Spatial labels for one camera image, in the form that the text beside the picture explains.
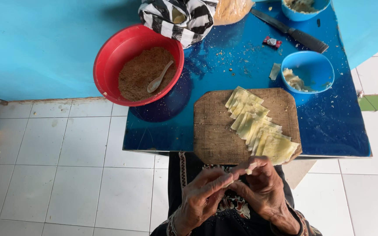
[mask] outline person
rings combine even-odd
[[[294,210],[280,165],[252,156],[239,165],[204,165],[170,153],[168,218],[152,236],[321,236]]]

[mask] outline blue table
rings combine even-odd
[[[254,8],[329,45],[323,55],[335,70],[331,89],[319,94],[292,93],[297,105],[302,156],[370,156],[370,144],[333,9],[328,7],[308,21],[292,22],[283,15],[279,2],[257,3]],[[282,40],[279,50],[268,45],[262,47],[266,36]],[[165,97],[129,109],[123,149],[193,151],[194,102],[207,91],[237,86],[285,88],[280,75],[271,81],[269,73],[274,62],[281,63],[285,56],[299,50],[306,48],[297,47],[290,36],[251,13],[236,24],[213,27],[203,41],[184,51],[182,75]]]

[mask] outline wrinkled hand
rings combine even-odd
[[[174,216],[179,236],[189,234],[217,211],[225,189],[233,181],[233,174],[222,169],[204,169],[183,188],[182,206]]]
[[[238,179],[240,175],[251,173],[246,176],[250,186],[236,181],[229,188],[243,197],[256,213],[283,232],[289,234],[299,232],[300,225],[289,212],[285,202],[282,179],[267,157],[252,156],[248,161],[234,167],[231,172],[234,179]]]

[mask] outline kitchen knife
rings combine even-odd
[[[301,43],[302,45],[308,47],[312,51],[323,53],[329,47],[327,44],[325,44],[322,41],[316,39],[315,37],[313,37],[313,36],[311,36],[311,35],[309,35],[307,33],[304,33],[301,30],[294,29],[292,27],[286,26],[281,21],[279,21],[279,20],[277,20],[275,18],[272,18],[272,17],[266,15],[263,12],[260,12],[260,11],[255,10],[255,9],[250,9],[250,12],[253,15],[255,15],[257,18],[259,18],[259,19],[263,20],[264,22],[272,25],[273,27],[277,28],[281,32],[283,32],[285,34],[288,33],[289,35],[291,35],[291,37],[293,37],[299,43]]]

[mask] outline black dress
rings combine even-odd
[[[205,165],[193,153],[170,153],[168,167],[168,219],[159,225],[152,236],[176,236],[173,225],[174,212],[182,204],[182,189],[205,168],[222,168],[229,172],[234,165]],[[275,169],[284,183],[284,193],[291,214],[300,224],[298,236],[321,236],[321,233],[310,226],[304,216],[294,210],[294,199],[282,172],[282,167]],[[244,176],[240,178],[247,184]],[[218,204],[217,212],[209,217],[200,227],[192,230],[192,236],[270,236],[288,235],[282,233],[269,221],[260,217],[240,196],[227,190]]]

